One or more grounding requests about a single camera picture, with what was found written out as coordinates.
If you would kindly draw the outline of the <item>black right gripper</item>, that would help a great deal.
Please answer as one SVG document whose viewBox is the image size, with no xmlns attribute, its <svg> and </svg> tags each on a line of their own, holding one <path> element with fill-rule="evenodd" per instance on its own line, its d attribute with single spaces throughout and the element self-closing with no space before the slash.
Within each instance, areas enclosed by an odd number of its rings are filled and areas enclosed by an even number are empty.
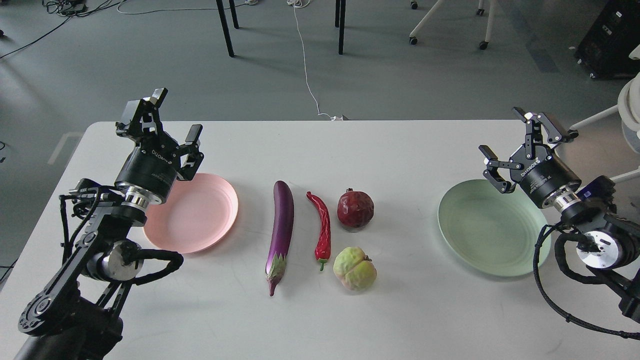
<svg viewBox="0 0 640 360">
<path fill-rule="evenodd" d="M 510 194 L 515 191 L 515 184 L 499 174 L 499 169 L 508 169 L 511 180 L 521 187 L 538 208 L 551 207 L 554 201 L 550 198 L 554 193 L 563 188 L 576 191 L 582 185 L 582 180 L 552 149 L 535 146 L 572 142 L 579 133 L 577 130 L 565 129 L 557 119 L 544 112 L 526 112 L 517 106 L 512 111 L 525 124 L 523 148 L 512 154 L 512 162 L 505 162 L 499 161 L 489 146 L 478 146 L 486 160 L 483 176 L 501 194 Z"/>
</svg>

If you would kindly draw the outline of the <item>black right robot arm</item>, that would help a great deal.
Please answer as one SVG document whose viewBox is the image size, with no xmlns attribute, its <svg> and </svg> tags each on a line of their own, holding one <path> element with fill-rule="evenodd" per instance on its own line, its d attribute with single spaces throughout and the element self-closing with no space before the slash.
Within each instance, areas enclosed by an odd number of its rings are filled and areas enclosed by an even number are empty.
<svg viewBox="0 0 640 360">
<path fill-rule="evenodd" d="M 534 245 L 532 269 L 542 298 L 566 322 L 638 340 L 638 332 L 612 330 L 575 317 L 544 290 L 538 269 L 540 253 L 546 239 L 556 232 L 554 256 L 558 269 L 581 284 L 606 285 L 619 297 L 622 316 L 638 322 L 639 276 L 628 279 L 617 269 L 638 259 L 639 225 L 617 214 L 616 183 L 612 178 L 601 175 L 582 186 L 582 180 L 557 155 L 559 144 L 578 137 L 576 130 L 565 129 L 544 112 L 526 112 L 520 107 L 512 110 L 525 125 L 521 146 L 507 161 L 501 161 L 487 145 L 478 149 L 485 157 L 483 176 L 501 194 L 510 194 L 519 187 L 537 208 L 552 207 L 560 213 L 558 223 L 542 226 Z"/>
</svg>

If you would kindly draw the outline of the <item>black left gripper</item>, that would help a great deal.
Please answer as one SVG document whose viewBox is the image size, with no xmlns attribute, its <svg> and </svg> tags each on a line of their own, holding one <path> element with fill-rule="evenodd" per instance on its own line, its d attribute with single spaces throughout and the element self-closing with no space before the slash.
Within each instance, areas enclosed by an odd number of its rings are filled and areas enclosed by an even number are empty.
<svg viewBox="0 0 640 360">
<path fill-rule="evenodd" d="M 203 125 L 193 124 L 182 145 L 168 136 L 159 108 L 169 91 L 157 88 L 151 96 L 126 103 L 115 133 L 135 143 L 119 171 L 115 187 L 128 205 L 166 203 L 174 182 L 190 182 L 204 160 L 200 137 Z"/>
</svg>

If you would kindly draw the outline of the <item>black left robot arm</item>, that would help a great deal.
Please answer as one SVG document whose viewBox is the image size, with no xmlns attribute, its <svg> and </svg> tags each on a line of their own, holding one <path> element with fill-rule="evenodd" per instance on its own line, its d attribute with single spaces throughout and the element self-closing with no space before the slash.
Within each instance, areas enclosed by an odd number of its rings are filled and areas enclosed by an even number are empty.
<svg viewBox="0 0 640 360">
<path fill-rule="evenodd" d="M 157 88 L 126 104 L 115 124 L 135 146 L 114 185 L 82 178 L 59 197 L 62 264 L 26 305 L 18 330 L 28 338 L 18 360 L 102 360 L 122 340 L 122 308 L 132 286 L 177 271 L 176 251 L 143 249 L 128 239 L 147 221 L 150 205 L 166 203 L 174 182 L 192 180 L 204 159 L 194 124 L 184 144 L 163 130 L 159 109 L 167 95 Z"/>
</svg>

